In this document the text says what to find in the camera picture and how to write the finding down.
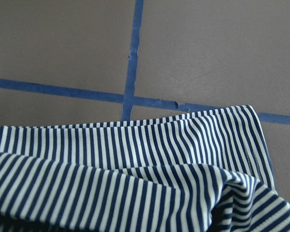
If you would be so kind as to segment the striped polo shirt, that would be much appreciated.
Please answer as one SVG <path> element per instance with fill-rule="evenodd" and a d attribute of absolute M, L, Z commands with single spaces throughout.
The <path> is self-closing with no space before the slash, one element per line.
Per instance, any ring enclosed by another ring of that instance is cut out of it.
<path fill-rule="evenodd" d="M 290 232 L 254 109 L 0 126 L 0 232 Z"/>

